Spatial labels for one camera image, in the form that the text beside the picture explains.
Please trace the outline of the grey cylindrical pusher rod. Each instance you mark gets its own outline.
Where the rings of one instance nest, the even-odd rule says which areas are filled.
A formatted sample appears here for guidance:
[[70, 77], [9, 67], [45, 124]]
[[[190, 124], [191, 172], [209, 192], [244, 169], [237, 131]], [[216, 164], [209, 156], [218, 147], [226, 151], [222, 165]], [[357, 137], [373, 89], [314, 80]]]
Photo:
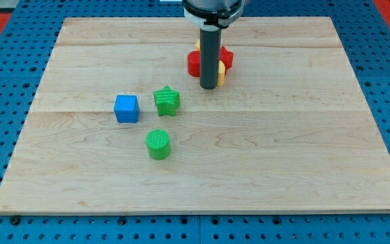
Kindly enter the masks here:
[[200, 86], [215, 89], [218, 84], [221, 29], [200, 29]]

